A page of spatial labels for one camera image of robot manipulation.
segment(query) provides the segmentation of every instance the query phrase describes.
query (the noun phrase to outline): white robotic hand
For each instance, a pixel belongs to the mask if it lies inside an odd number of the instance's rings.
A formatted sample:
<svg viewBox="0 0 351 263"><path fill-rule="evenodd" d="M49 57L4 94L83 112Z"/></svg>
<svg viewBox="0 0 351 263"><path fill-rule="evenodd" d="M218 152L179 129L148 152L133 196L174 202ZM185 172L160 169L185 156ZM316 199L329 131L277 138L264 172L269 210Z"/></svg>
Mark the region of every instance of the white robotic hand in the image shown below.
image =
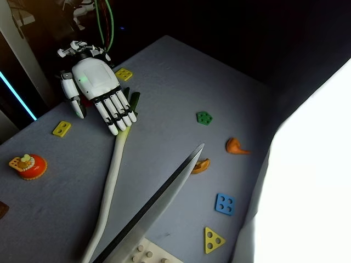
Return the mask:
<svg viewBox="0 0 351 263"><path fill-rule="evenodd" d="M79 62L72 68L72 72L61 75L62 88L76 114L83 119L86 116L86 111L80 103L77 84L81 93L95 104L112 134L117 135L117 127L124 131L127 126L136 122L137 118L131 110L114 72L105 62L93 58L94 52L102 54L103 50L77 41L71 43L71 48L58 51L62 57L69 54L79 58Z"/></svg>

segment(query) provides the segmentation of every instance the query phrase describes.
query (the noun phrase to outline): green pentagon block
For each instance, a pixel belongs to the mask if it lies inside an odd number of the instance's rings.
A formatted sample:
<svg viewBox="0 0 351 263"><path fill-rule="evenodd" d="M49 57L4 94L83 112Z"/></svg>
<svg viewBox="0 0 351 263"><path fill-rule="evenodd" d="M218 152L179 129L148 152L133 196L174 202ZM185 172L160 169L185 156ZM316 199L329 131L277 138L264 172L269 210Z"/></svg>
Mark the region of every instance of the green pentagon block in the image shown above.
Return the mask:
<svg viewBox="0 0 351 263"><path fill-rule="evenodd" d="M212 116L208 114L206 111L201 111L196 114L197 122L203 125L209 125L213 120Z"/></svg>

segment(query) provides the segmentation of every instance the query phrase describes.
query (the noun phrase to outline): blue square block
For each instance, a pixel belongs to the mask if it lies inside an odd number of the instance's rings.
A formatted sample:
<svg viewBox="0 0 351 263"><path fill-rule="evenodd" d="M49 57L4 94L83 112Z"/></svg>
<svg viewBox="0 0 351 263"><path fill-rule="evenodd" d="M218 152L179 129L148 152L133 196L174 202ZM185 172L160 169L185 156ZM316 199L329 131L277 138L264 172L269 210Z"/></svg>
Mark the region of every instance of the blue square block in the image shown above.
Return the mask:
<svg viewBox="0 0 351 263"><path fill-rule="evenodd" d="M215 210L226 215L234 214L235 200L232 196L223 193L217 194Z"/></svg>

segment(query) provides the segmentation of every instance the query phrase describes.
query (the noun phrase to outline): white pegboard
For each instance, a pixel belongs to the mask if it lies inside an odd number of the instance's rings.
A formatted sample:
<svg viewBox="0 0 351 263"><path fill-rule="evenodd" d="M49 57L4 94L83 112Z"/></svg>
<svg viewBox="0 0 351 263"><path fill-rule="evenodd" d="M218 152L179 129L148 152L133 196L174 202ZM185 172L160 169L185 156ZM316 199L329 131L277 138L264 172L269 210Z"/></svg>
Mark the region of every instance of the white pegboard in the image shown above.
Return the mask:
<svg viewBox="0 0 351 263"><path fill-rule="evenodd" d="M147 254L152 252L152 257L148 257ZM138 247L136 247L134 253L132 253L124 263L183 263L175 256L171 255L167 251L160 248L158 245L144 238Z"/></svg>

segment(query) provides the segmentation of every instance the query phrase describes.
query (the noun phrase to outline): metal blade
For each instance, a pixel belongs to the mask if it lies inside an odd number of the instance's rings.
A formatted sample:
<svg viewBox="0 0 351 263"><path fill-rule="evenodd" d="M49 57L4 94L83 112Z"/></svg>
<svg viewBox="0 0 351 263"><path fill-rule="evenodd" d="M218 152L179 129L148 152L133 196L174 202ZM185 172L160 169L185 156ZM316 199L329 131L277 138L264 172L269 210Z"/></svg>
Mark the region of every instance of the metal blade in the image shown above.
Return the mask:
<svg viewBox="0 0 351 263"><path fill-rule="evenodd" d="M122 263L136 249L151 225L174 200L193 170L205 144L199 145L175 170L133 219L111 241L94 263Z"/></svg>

